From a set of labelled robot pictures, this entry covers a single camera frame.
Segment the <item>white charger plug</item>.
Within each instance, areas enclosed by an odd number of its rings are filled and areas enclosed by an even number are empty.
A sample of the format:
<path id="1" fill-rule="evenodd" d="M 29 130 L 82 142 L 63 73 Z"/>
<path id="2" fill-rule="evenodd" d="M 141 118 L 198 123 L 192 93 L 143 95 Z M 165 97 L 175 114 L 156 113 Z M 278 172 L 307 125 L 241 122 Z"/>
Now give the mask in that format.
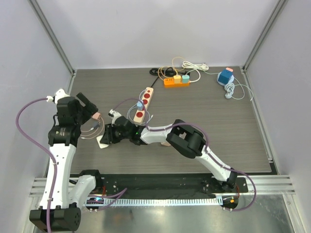
<path id="1" fill-rule="evenodd" d="M 105 138 L 104 135 L 97 136 L 96 140 L 100 149 L 105 149 L 110 145 L 110 142 Z"/>

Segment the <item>pink charger plug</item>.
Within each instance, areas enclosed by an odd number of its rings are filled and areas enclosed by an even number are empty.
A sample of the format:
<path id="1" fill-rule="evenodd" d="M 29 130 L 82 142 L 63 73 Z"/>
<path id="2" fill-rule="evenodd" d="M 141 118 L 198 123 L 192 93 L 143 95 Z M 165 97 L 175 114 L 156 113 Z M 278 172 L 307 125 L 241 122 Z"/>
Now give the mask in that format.
<path id="1" fill-rule="evenodd" d="M 96 112 L 93 116 L 92 116 L 93 120 L 97 120 L 99 121 L 101 119 L 101 114 L 99 112 Z"/>

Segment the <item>beige red power strip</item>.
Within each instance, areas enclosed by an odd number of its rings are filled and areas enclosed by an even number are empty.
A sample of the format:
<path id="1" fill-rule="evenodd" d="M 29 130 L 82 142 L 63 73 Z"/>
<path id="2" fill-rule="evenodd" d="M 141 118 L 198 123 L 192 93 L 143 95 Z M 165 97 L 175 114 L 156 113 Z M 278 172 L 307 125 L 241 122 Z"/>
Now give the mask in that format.
<path id="1" fill-rule="evenodd" d="M 140 101 L 144 104 L 143 111 L 136 110 L 133 121 L 137 124 L 142 124 L 147 114 L 148 107 L 150 105 L 154 89 L 152 87 L 147 87 L 142 94 L 139 96 Z"/>

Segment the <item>pink cube socket adapter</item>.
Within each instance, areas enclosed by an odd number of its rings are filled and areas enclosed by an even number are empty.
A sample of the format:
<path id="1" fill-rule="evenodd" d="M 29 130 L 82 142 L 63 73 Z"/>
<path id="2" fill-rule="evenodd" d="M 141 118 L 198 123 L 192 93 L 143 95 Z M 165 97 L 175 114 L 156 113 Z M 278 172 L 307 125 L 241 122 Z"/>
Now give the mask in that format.
<path id="1" fill-rule="evenodd" d="M 166 146 L 166 147 L 170 146 L 170 144 L 168 142 L 162 142 L 161 145 Z"/>

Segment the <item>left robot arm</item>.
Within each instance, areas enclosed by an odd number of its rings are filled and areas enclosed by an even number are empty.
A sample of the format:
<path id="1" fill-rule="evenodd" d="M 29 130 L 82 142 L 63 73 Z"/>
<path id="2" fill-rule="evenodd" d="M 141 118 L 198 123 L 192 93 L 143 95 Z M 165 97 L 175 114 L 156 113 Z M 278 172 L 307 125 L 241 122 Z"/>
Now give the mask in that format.
<path id="1" fill-rule="evenodd" d="M 95 104 L 82 93 L 76 97 L 59 89 L 48 101 L 56 104 L 58 120 L 48 133 L 49 170 L 39 208 L 30 211 L 29 219 L 40 230 L 74 232 L 81 222 L 81 208 L 89 194 L 98 194 L 103 181 L 98 170 L 83 170 L 72 189 L 69 188 L 70 170 L 81 126 L 98 112 Z"/>

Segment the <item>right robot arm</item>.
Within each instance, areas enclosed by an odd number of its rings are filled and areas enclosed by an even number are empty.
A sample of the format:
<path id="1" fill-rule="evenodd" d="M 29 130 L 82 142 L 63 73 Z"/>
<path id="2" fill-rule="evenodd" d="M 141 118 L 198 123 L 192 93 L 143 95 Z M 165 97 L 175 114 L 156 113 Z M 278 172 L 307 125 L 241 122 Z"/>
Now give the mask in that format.
<path id="1" fill-rule="evenodd" d="M 168 143 L 184 157 L 196 159 L 204 165 L 223 191 L 230 192 L 237 185 L 237 172 L 210 149 L 207 136 L 194 125 L 180 119 L 167 126 L 149 127 L 136 125 L 124 116 L 119 116 L 112 123 L 106 124 L 104 134 L 96 138 L 101 149 L 124 139 L 137 146 Z"/>

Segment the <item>light blue charger plug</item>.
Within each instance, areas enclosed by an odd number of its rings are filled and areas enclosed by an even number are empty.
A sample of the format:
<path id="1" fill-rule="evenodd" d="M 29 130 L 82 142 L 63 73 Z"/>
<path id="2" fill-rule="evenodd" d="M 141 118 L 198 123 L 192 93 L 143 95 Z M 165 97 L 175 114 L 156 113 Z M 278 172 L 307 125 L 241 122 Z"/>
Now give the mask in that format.
<path id="1" fill-rule="evenodd" d="M 136 104 L 138 111 L 143 111 L 144 104 L 141 101 L 138 101 Z"/>

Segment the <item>yellow charger plug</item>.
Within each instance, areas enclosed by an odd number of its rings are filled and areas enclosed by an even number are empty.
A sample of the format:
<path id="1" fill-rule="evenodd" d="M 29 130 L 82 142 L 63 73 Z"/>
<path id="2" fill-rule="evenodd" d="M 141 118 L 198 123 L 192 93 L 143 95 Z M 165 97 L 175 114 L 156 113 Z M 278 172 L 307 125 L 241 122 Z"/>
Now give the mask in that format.
<path id="1" fill-rule="evenodd" d="M 181 83 L 181 76 L 180 75 L 174 75 L 173 76 L 174 84 Z"/>

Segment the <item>teal charger plug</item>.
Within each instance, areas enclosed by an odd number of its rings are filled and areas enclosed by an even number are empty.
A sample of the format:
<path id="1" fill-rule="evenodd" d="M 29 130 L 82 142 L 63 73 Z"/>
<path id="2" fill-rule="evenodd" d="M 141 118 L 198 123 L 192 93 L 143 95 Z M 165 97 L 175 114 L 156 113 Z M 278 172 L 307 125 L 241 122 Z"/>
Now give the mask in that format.
<path id="1" fill-rule="evenodd" d="M 182 76 L 182 83 L 189 83 L 190 82 L 190 76 L 189 75 L 183 75 Z"/>

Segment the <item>blue cube socket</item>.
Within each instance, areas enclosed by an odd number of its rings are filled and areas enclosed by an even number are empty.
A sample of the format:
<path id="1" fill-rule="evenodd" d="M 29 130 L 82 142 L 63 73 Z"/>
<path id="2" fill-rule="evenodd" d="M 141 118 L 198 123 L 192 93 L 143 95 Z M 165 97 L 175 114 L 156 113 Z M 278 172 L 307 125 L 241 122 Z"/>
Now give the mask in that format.
<path id="1" fill-rule="evenodd" d="M 233 72 L 223 70 L 222 72 L 218 73 L 218 76 L 217 76 L 218 84 L 225 86 L 228 83 L 232 83 L 232 82 L 234 82 Z"/>

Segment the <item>orange power strip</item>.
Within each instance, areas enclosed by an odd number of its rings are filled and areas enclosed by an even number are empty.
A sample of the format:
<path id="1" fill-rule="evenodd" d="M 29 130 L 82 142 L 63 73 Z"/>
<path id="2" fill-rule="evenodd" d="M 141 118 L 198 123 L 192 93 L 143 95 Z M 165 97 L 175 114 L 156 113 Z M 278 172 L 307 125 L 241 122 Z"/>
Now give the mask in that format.
<path id="1" fill-rule="evenodd" d="M 176 83 L 174 78 L 165 78 L 163 80 L 163 84 L 164 84 L 165 88 L 179 88 L 179 87 L 187 87 L 187 86 L 189 86 L 190 82 L 182 83 L 181 79 L 179 79 L 179 83 Z"/>

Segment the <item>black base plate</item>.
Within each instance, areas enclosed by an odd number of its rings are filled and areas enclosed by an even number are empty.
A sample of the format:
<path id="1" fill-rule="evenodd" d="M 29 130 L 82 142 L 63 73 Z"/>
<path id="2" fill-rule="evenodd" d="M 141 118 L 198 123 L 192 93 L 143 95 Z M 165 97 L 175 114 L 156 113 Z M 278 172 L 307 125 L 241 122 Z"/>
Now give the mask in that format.
<path id="1" fill-rule="evenodd" d="M 130 200 L 199 200 L 225 196 L 225 206 L 234 209 L 240 194 L 248 193 L 246 179 L 238 177 L 229 187 L 210 173 L 197 174 L 104 174 L 91 194 L 113 195 Z"/>

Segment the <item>left aluminium frame post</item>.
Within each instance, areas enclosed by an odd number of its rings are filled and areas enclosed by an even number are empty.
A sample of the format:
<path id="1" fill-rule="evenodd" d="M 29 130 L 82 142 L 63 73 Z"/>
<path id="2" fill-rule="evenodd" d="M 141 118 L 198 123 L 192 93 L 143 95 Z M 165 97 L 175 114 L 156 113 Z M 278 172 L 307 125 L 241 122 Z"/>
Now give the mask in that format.
<path id="1" fill-rule="evenodd" d="M 42 11 L 41 7 L 38 4 L 38 1 L 36 0 L 28 0 L 28 3 L 30 4 L 31 8 L 33 9 L 35 15 L 37 16 L 38 20 L 40 21 L 43 29 L 45 30 L 47 36 L 49 37 L 51 43 L 53 44 L 56 52 L 60 56 L 61 60 L 63 61 L 65 67 L 71 74 L 71 76 L 74 76 L 75 69 L 72 67 L 69 59 L 67 58 L 61 44 L 59 43 L 52 27 L 50 26 L 44 12 Z"/>

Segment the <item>aluminium frame post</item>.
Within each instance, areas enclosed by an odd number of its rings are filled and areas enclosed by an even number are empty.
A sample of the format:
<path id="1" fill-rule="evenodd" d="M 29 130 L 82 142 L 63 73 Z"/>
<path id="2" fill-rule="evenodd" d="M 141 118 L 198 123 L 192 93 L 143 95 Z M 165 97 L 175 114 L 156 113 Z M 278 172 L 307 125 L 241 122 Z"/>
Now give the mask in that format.
<path id="1" fill-rule="evenodd" d="M 259 49 L 261 48 L 262 44 L 264 43 L 264 41 L 265 41 L 266 37 L 268 36 L 269 32 L 271 31 L 272 27 L 276 23 L 279 15 L 282 13 L 287 2 L 288 2 L 287 0 L 278 0 L 276 2 L 276 5 L 274 6 L 271 14 L 269 15 L 267 22 L 265 23 L 261 33 L 259 34 L 259 37 L 256 40 L 248 58 L 246 59 L 245 64 L 242 66 L 242 71 L 244 73 L 250 67 L 252 61 L 254 60 L 256 54 L 258 53 Z"/>
<path id="2" fill-rule="evenodd" d="M 74 76 L 75 69 L 72 67 L 69 59 L 67 58 L 61 44 L 59 43 L 52 27 L 50 26 L 44 12 L 42 11 L 41 7 L 38 4 L 38 1 L 36 0 L 28 0 L 28 3 L 30 4 L 31 8 L 33 9 L 35 15 L 37 16 L 38 20 L 40 21 L 43 29 L 45 30 L 47 36 L 49 37 L 51 43 L 53 44 L 56 52 L 60 56 L 61 60 L 63 61 L 65 67 L 71 74 L 71 76 Z"/>

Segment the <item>aluminium frame rail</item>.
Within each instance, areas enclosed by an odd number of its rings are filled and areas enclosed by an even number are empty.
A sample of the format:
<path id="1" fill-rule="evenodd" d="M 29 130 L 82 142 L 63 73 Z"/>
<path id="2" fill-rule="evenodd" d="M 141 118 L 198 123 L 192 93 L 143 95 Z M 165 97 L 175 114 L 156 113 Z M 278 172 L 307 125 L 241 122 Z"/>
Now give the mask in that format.
<path id="1" fill-rule="evenodd" d="M 288 175 L 251 175 L 258 195 L 294 195 L 295 190 Z M 35 178 L 29 197 L 42 197 L 46 178 Z"/>

